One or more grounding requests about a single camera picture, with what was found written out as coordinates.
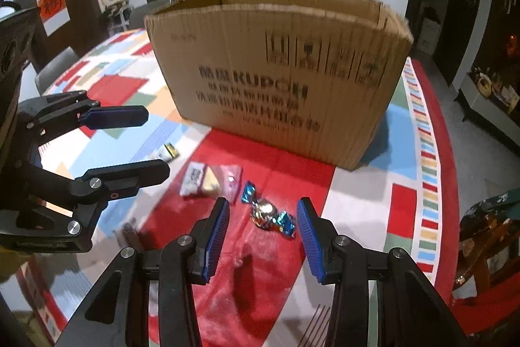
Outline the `black silver snack bar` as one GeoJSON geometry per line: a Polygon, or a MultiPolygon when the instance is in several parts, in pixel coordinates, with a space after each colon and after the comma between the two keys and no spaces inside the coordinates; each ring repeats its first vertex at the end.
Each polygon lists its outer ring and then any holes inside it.
{"type": "Polygon", "coordinates": [[[119,248],[131,247],[139,253],[145,251],[139,239],[136,219],[130,219],[122,223],[118,228],[113,230],[113,234],[115,235],[119,248]]]}

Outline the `green white snack stick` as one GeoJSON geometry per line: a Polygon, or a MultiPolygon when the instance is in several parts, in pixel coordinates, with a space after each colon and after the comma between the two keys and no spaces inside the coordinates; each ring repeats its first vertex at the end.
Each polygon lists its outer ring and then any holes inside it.
{"type": "Polygon", "coordinates": [[[169,163],[180,156],[179,151],[172,143],[164,143],[154,153],[155,158],[169,163]]]}

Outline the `grey dining chair left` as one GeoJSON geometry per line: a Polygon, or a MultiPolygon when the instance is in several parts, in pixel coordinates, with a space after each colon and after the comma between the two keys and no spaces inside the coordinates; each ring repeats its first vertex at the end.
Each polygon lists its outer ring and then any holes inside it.
{"type": "Polygon", "coordinates": [[[39,95],[52,86],[65,71],[68,71],[79,60],[78,54],[72,47],[66,47],[52,59],[35,77],[34,82],[39,95]]]}

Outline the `grey dining chair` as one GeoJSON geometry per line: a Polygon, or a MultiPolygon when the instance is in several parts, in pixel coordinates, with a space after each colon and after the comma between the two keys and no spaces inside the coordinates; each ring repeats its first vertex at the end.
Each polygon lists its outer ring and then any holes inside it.
{"type": "Polygon", "coordinates": [[[65,71],[68,71],[79,60],[78,54],[72,47],[66,47],[52,59],[35,77],[34,82],[39,95],[52,86],[65,71]]]}
{"type": "Polygon", "coordinates": [[[134,8],[130,13],[129,29],[141,29],[145,27],[145,17],[152,14],[160,8],[164,8],[172,4],[173,0],[154,0],[147,4],[143,4],[134,8]]]}

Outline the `red wooden chair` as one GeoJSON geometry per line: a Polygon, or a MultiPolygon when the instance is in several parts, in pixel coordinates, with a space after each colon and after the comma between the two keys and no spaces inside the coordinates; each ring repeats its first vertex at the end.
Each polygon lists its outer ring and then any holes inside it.
{"type": "Polygon", "coordinates": [[[474,204],[459,226],[452,312],[473,346],[519,345],[519,190],[474,204]]]}

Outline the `dark wooden door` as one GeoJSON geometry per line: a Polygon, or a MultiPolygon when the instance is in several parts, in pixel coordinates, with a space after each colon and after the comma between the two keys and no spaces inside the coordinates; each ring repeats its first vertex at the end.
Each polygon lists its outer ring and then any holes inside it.
{"type": "Polygon", "coordinates": [[[108,37],[98,0],[14,0],[40,9],[31,42],[31,62],[41,71],[67,47],[78,56],[108,37]]]}

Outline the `white pink pastry packet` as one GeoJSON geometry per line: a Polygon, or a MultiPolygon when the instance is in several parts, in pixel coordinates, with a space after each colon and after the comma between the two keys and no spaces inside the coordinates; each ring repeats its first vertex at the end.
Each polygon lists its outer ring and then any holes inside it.
{"type": "Polygon", "coordinates": [[[208,165],[191,161],[182,176],[179,195],[189,197],[224,197],[234,203],[240,186],[242,167],[239,165],[208,165]]]}

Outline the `white shoe rack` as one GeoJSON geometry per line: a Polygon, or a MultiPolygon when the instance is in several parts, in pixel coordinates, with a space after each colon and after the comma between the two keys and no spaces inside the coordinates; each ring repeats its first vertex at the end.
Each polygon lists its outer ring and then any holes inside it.
{"type": "Polygon", "coordinates": [[[103,17],[107,22],[109,36],[129,30],[131,12],[130,0],[114,0],[105,6],[103,17]]]}

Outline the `colourful patchwork tablecloth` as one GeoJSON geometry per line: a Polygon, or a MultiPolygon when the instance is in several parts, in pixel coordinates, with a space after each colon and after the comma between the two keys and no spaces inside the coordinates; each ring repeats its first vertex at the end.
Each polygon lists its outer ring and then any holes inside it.
{"type": "MultiPolygon", "coordinates": [[[[295,213],[306,196],[341,234],[362,246],[402,247],[448,300],[457,259],[457,175],[436,96],[420,65],[405,64],[384,120],[360,166],[349,172],[255,143],[179,116],[147,33],[104,41],[50,86],[86,90],[104,106],[143,105],[138,128],[76,129],[41,147],[43,166],[72,178],[96,167],[147,159],[167,143],[179,151],[161,185],[111,202],[100,216],[93,248],[79,255],[41,255],[17,280],[47,339],[57,340],[79,303],[126,245],[155,249],[187,233],[213,206],[178,194],[188,162],[238,165],[244,181],[279,209],[295,213]]],[[[194,297],[206,346],[321,346],[333,289],[320,285],[299,239],[257,228],[249,207],[231,205],[217,273],[194,297]]]]}

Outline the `red poster on door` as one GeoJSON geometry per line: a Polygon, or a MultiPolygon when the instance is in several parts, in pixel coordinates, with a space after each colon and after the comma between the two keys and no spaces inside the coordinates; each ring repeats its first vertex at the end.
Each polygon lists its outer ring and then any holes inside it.
{"type": "Polygon", "coordinates": [[[45,35],[50,36],[71,21],[66,0],[36,0],[45,35]]]}

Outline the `blue gold wrapped candy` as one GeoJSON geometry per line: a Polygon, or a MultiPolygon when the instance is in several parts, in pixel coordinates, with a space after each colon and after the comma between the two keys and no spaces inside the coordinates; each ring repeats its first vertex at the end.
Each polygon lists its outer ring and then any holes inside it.
{"type": "Polygon", "coordinates": [[[255,226],[264,231],[275,231],[289,239],[295,237],[295,217],[262,198],[251,181],[245,183],[240,200],[250,206],[250,217],[255,226]]]}

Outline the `brown cardboard box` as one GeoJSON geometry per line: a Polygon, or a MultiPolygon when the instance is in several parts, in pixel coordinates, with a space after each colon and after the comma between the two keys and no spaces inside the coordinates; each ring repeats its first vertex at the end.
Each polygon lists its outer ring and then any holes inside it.
{"type": "Polygon", "coordinates": [[[180,116],[347,170],[413,42],[376,0],[175,0],[145,28],[180,116]]]}

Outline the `white tv cabinet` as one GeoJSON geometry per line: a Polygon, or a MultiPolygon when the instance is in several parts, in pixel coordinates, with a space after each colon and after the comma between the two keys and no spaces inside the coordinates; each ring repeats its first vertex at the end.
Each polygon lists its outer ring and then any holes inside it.
{"type": "Polygon", "coordinates": [[[519,145],[519,126],[489,98],[483,96],[468,75],[463,77],[459,88],[469,109],[500,130],[508,139],[519,145]]]}

